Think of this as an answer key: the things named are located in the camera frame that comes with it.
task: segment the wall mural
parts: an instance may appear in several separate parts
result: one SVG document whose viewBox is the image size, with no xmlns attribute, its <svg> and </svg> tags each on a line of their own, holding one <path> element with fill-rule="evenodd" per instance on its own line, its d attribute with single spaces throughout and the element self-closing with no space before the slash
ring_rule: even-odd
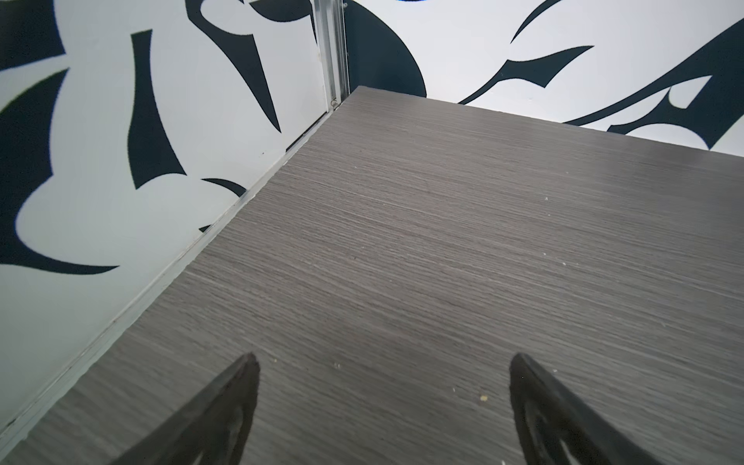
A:
<svg viewBox="0 0 744 465">
<path fill-rule="evenodd" d="M 348 3 L 352 88 L 744 155 L 741 2 Z"/>
<path fill-rule="evenodd" d="M 4 0 L 0 22 L 6 424 L 328 107 L 310 0 Z"/>
</svg>

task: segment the white edge trim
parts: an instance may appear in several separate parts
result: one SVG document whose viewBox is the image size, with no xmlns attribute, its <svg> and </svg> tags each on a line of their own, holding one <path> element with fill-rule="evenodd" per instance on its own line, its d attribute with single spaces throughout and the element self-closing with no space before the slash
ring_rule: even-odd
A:
<svg viewBox="0 0 744 465">
<path fill-rule="evenodd" d="M 0 433 L 0 461 L 5 459 L 13 447 L 24 440 L 31 429 L 42 419 L 50 408 L 72 389 L 77 380 L 124 334 L 132 323 L 137 321 L 155 299 L 176 279 L 178 275 L 204 250 L 218 233 L 232 220 L 241 208 L 253 199 L 269 179 L 285 165 L 302 147 L 312 134 L 322 125 L 332 112 L 326 113 L 313 124 L 289 150 L 282 155 L 261 178 L 248 189 L 214 224 L 189 248 L 178 256 L 168 267 L 150 283 L 103 332 L 66 367 L 62 373 L 28 407 Z"/>
</svg>

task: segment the vertical metal profile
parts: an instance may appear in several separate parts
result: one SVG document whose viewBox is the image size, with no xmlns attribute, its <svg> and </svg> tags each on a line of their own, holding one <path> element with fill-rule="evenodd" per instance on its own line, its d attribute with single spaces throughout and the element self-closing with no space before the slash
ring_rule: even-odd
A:
<svg viewBox="0 0 744 465">
<path fill-rule="evenodd" d="M 342 0 L 315 0 L 313 5 L 326 96 L 329 110 L 331 110 L 349 96 L 344 2 Z"/>
</svg>

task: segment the wood grain laminate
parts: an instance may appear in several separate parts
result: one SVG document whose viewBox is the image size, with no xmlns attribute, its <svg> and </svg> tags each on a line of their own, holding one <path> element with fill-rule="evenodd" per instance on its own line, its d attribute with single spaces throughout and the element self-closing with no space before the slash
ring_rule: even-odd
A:
<svg viewBox="0 0 744 465">
<path fill-rule="evenodd" d="M 525 351 L 741 464 L 743 206 L 744 158 L 359 88 L 6 463 L 104 464 L 252 350 L 244 463 L 522 464 Z"/>
</svg>

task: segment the black graphic pattern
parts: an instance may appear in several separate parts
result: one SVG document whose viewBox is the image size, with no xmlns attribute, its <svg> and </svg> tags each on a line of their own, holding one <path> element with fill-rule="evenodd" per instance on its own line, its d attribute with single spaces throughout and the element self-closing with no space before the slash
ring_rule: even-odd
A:
<svg viewBox="0 0 744 465">
<path fill-rule="evenodd" d="M 16 218 L 24 202 L 52 176 L 51 116 L 66 73 L 67 70 L 60 71 L 38 82 L 0 113 L 0 263 L 54 273 L 96 275 L 116 266 L 78 265 L 46 257 L 26 246 L 16 231 Z"/>
<path fill-rule="evenodd" d="M 537 8 L 535 8 L 532 13 L 527 17 L 526 20 L 522 22 L 522 24 L 519 26 L 519 29 L 516 30 L 516 33 L 514 34 L 514 37 L 512 37 L 511 42 L 514 42 L 514 39 L 519 35 L 520 32 L 524 28 L 527 27 L 532 21 L 537 19 L 537 16 L 540 16 L 545 10 L 552 7 L 556 3 L 558 3 L 560 0 L 545 0 L 543 3 L 539 4 Z"/>
<path fill-rule="evenodd" d="M 426 97 L 421 70 L 402 40 L 353 0 L 344 10 L 349 86 L 369 86 Z"/>
<path fill-rule="evenodd" d="M 312 24 L 312 36 L 315 37 L 315 18 L 312 16 L 310 0 L 255 0 L 250 5 L 256 10 L 256 13 L 276 22 L 297 21 L 309 16 Z"/>
<path fill-rule="evenodd" d="M 675 124 L 695 132 L 710 148 L 744 115 L 744 19 L 633 95 L 567 123 L 589 124 L 665 88 L 705 76 L 711 78 L 686 109 L 674 107 L 667 95 L 648 115 L 632 123 L 611 126 L 609 131 L 627 134 L 647 124 Z"/>
<path fill-rule="evenodd" d="M 222 186 L 225 189 L 232 190 L 232 192 L 238 197 L 246 193 L 245 187 L 237 184 L 236 182 L 228 181 L 227 179 L 206 178 L 206 179 L 202 179 L 202 181 L 211 182 L 212 184 Z"/>
<path fill-rule="evenodd" d="M 52 0 L 0 1 L 0 71 L 64 53 Z"/>
<path fill-rule="evenodd" d="M 150 38 L 153 31 L 132 34 L 135 55 L 135 102 L 127 148 L 135 188 L 164 174 L 186 174 L 165 135 L 155 104 L 150 74 Z"/>
<path fill-rule="evenodd" d="M 253 96 L 263 110 L 264 115 L 272 122 L 277 131 L 281 132 L 279 120 L 274 108 L 274 101 L 269 92 L 269 84 L 263 73 L 263 65 L 258 55 L 256 41 L 253 34 L 239 36 L 216 27 L 202 16 L 202 3 L 204 0 L 185 0 L 186 14 L 189 20 L 197 26 L 201 32 L 207 35 L 214 44 L 219 47 L 225 56 L 232 62 L 237 72 L 253 92 Z"/>
<path fill-rule="evenodd" d="M 529 61 L 507 60 L 487 83 L 464 98 L 460 103 L 464 105 L 472 102 L 485 94 L 496 83 L 500 83 L 503 80 L 523 79 L 544 88 L 570 62 L 574 61 L 591 47 L 592 45 L 584 45 L 583 47 L 569 48 L 568 50 L 559 51 L 552 55 Z"/>
</svg>

